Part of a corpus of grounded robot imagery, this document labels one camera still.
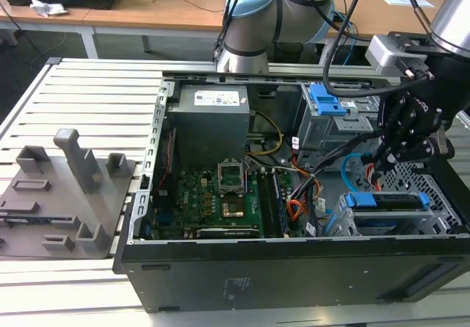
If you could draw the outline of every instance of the gray plastic block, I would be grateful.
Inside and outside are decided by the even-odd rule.
[[[95,232],[92,233],[85,223],[80,225],[75,239],[85,251],[100,251],[111,241],[101,224],[98,224]]]
[[[17,180],[12,187],[15,191],[49,191],[51,183],[47,180]]]
[[[75,243],[68,235],[44,235],[41,244],[48,251],[54,250],[68,250],[72,251],[75,248]]]
[[[42,173],[41,162],[49,162],[50,159],[43,147],[25,145],[16,162],[25,173]]]
[[[68,219],[54,219],[54,220],[51,220],[51,224],[54,226],[54,228],[58,228],[58,229],[75,229],[75,230],[79,230],[80,224],[82,224],[82,222],[80,221],[80,219],[76,215],[74,215],[73,217],[68,218]]]
[[[126,155],[123,153],[111,153],[106,162],[106,169],[112,178],[122,178],[130,175]]]
[[[83,192],[92,193],[96,189],[96,185],[93,172],[90,169],[97,167],[93,167],[90,163],[96,163],[96,160],[93,154],[91,154],[93,159],[91,158],[89,152],[85,154],[87,158],[84,157],[83,150],[78,143],[79,136],[79,132],[75,129],[60,129],[54,137],[54,143],[64,151],[70,170],[72,170],[72,174],[79,182]]]
[[[109,253],[135,162],[121,155],[96,159],[79,147],[78,136],[76,130],[57,132],[54,142],[66,157],[48,157],[41,147],[21,151],[24,166],[0,197],[0,237],[6,241],[0,256],[103,259]],[[84,176],[93,191],[85,192]],[[57,243],[62,237],[70,238],[73,250],[68,240]]]
[[[98,170],[98,163],[96,162],[95,154],[93,154],[93,150],[91,148],[85,148],[83,151],[88,171],[91,172],[91,174],[94,174]]]
[[[17,213],[36,213],[40,208],[35,201],[0,201],[0,211]]]

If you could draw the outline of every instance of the red cable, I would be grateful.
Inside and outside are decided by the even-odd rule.
[[[160,180],[159,186],[156,187],[155,193],[159,191],[159,188],[162,186],[163,182],[167,178],[167,175],[170,171],[170,149],[171,149],[171,132],[170,132],[170,137],[168,138],[168,149],[167,149],[167,170],[164,172],[164,175],[162,177],[162,180]]]

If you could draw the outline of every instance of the wooden desk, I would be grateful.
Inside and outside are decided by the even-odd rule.
[[[215,38],[222,27],[225,0],[187,1],[215,12],[182,0],[117,0],[112,10],[70,9],[67,15],[43,18],[29,7],[13,7],[11,15],[22,29],[78,32],[88,57],[98,58],[95,34],[141,35],[144,51],[150,51],[148,36]],[[352,0],[346,1],[349,7]],[[432,20],[444,0],[428,1],[435,7],[424,11]],[[341,0],[335,3],[344,10]],[[359,0],[352,22],[367,37],[390,31],[423,32],[411,7],[391,6],[384,0]],[[4,12],[0,12],[0,28],[15,29]],[[331,29],[326,41],[335,35]]]
[[[352,0],[346,0],[349,9]],[[444,0],[427,0],[434,8],[424,7],[427,17],[432,21]],[[344,12],[342,0],[335,0],[336,9]],[[358,27],[359,33],[366,37],[388,34],[390,31],[424,33],[410,6],[389,5],[384,0],[359,0],[351,21]],[[328,36],[336,36],[331,29]]]

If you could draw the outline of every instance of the yellow wire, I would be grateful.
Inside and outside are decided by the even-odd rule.
[[[272,153],[276,152],[282,146],[282,137],[283,137],[282,132],[281,132],[281,129],[279,129],[279,126],[276,125],[276,123],[274,121],[272,121],[272,119],[269,118],[266,114],[264,114],[262,112],[257,112],[257,111],[255,111],[255,113],[260,114],[263,117],[265,117],[275,127],[276,131],[279,134],[278,144],[273,149],[270,149],[268,151],[261,151],[261,152],[247,152],[247,154],[250,155],[250,156],[266,156],[268,154],[272,154]]]

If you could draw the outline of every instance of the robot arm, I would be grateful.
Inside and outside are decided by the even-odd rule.
[[[470,105],[470,0],[446,0],[428,35],[374,36],[366,57],[385,76],[427,74],[423,84],[380,99],[375,153],[378,170],[395,162],[452,158],[445,136],[455,115]]]
[[[331,17],[333,1],[317,1]],[[266,48],[271,42],[306,43],[321,39],[327,31],[310,0],[239,0],[216,57],[217,71],[267,73]]]

